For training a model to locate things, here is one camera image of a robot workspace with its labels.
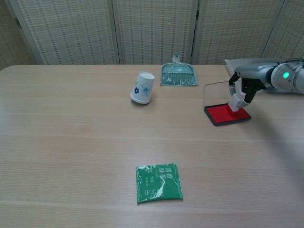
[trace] paper cup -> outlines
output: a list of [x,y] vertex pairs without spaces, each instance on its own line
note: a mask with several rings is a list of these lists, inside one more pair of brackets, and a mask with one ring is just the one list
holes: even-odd
[[135,86],[130,94],[132,100],[140,104],[151,101],[151,91],[155,76],[148,72],[139,72]]

